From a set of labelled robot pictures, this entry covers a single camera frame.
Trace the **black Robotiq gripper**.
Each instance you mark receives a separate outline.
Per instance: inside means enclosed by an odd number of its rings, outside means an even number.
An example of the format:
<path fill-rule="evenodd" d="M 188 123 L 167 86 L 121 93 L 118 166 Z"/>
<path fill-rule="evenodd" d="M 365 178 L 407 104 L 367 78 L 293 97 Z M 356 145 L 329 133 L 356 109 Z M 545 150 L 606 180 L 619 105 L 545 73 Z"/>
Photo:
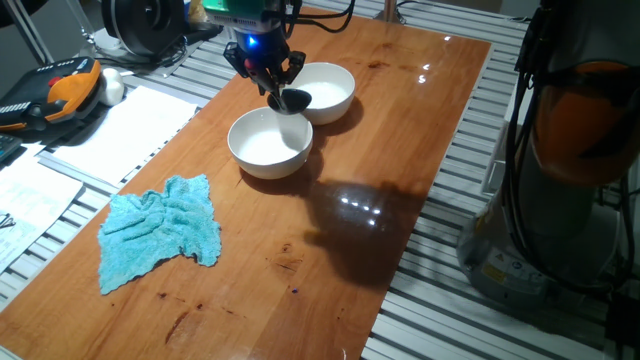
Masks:
<path fill-rule="evenodd" d="M 242 78 L 250 78 L 245 66 L 247 58 L 267 67 L 275 66 L 276 93 L 279 94 L 304 67 L 306 54 L 290 51 L 281 23 L 262 33 L 240 29 L 235 29 L 234 33 L 236 41 L 226 45 L 223 56 Z"/>

